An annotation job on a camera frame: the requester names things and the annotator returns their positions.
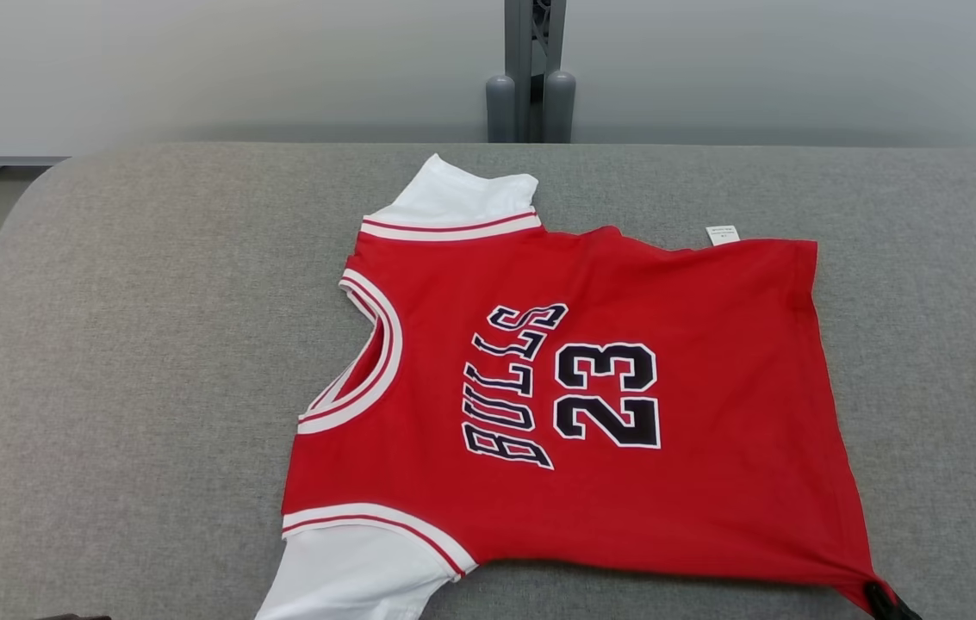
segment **basketball jersey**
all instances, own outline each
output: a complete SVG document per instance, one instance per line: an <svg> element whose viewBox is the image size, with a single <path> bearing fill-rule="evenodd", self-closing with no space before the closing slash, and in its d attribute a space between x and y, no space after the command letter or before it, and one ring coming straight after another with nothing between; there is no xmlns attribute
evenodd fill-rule
<svg viewBox="0 0 976 620"><path fill-rule="evenodd" d="M550 232L535 188L435 156L365 217L339 286L374 329L299 417L259 617L417 617L504 558L827 585L869 609L816 245Z"/></svg>

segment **red jersey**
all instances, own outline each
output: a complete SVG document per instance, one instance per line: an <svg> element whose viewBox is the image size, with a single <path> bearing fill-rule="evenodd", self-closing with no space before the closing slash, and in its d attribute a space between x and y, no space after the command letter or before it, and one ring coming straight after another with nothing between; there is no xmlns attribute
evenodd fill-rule
<svg viewBox="0 0 976 620"><path fill-rule="evenodd" d="M396 530L455 577L544 558L829 585L868 609L815 262L804 240L548 232L532 208L366 219L339 285L375 329L300 416L284 533Z"/></svg>

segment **cylindrical post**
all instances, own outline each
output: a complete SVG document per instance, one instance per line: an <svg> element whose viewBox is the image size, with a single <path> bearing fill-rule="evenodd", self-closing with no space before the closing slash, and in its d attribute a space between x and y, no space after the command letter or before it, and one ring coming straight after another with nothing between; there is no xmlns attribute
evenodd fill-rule
<svg viewBox="0 0 976 620"><path fill-rule="evenodd" d="M545 117L542 133L546 142L571 142L571 113L575 108L575 76L553 71L545 76Z"/></svg>
<svg viewBox="0 0 976 620"><path fill-rule="evenodd" d="M488 79L485 93L488 99L488 142L518 142L514 81L505 75L496 75Z"/></svg>

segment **care label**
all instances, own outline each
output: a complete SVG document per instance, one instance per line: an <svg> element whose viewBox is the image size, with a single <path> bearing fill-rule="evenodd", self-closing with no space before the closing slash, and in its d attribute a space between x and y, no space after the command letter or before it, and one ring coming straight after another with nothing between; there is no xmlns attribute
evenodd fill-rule
<svg viewBox="0 0 976 620"><path fill-rule="evenodd" d="M740 240L735 226L706 226L706 234L714 245L730 244Z"/></svg>

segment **gray couch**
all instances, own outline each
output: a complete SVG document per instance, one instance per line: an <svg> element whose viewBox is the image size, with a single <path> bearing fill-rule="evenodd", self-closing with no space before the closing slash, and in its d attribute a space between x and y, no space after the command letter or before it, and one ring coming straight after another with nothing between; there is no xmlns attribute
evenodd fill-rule
<svg viewBox="0 0 976 620"><path fill-rule="evenodd" d="M976 620L976 150L165 145L74 158L0 234L0 620L245 619L295 414L367 323L335 282L430 153L550 228L821 242L815 299L879 574ZM830 590L502 562L428 619L856 619Z"/></svg>

